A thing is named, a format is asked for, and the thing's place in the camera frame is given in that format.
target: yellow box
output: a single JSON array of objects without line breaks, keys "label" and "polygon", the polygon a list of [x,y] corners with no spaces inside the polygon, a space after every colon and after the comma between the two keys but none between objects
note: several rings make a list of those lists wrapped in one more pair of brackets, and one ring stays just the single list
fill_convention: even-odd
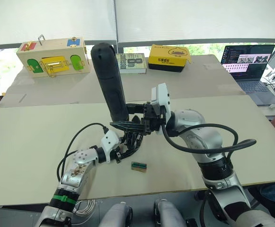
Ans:
[{"label": "yellow box", "polygon": [[152,45],[149,56],[149,68],[181,72],[186,61],[191,62],[190,52],[185,47]]}]

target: laptop screen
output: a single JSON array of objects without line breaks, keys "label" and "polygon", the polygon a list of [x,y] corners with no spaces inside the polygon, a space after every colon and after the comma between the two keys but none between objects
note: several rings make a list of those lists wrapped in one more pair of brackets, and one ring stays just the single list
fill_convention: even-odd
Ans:
[{"label": "laptop screen", "polygon": [[234,79],[260,79],[275,45],[226,46],[221,64]]}]

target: laptop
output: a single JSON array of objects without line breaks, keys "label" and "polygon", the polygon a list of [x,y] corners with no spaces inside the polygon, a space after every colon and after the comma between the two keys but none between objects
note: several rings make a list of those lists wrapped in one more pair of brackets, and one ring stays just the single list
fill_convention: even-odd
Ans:
[{"label": "laptop", "polygon": [[260,81],[275,45],[226,46],[221,64],[256,105],[275,104],[274,94]]}]

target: yellow latch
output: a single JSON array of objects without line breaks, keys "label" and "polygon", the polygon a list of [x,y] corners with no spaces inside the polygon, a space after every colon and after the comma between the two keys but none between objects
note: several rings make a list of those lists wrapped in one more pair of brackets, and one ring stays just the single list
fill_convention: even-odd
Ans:
[{"label": "yellow latch", "polygon": [[54,77],[54,73],[69,70],[68,63],[64,56],[56,56],[42,58],[41,64],[45,67],[50,77]]}]

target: silver robot arm segment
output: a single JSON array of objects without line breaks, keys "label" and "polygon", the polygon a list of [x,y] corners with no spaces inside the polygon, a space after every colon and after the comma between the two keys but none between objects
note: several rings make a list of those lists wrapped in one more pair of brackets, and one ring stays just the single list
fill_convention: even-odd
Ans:
[{"label": "silver robot arm segment", "polygon": [[73,208],[88,183],[91,169],[97,163],[109,163],[111,151],[115,150],[120,142],[118,135],[109,130],[101,139],[99,148],[78,150],[74,154],[71,167],[61,177],[54,196],[44,208],[35,227],[70,225]]}]

